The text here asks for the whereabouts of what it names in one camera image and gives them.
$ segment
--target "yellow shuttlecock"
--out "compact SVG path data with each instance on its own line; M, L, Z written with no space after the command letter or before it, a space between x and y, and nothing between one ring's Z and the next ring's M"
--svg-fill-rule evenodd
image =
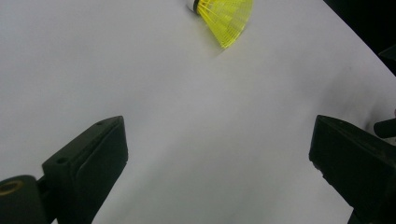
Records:
M221 46L231 46L245 28L253 0L187 0L187 6L206 22Z

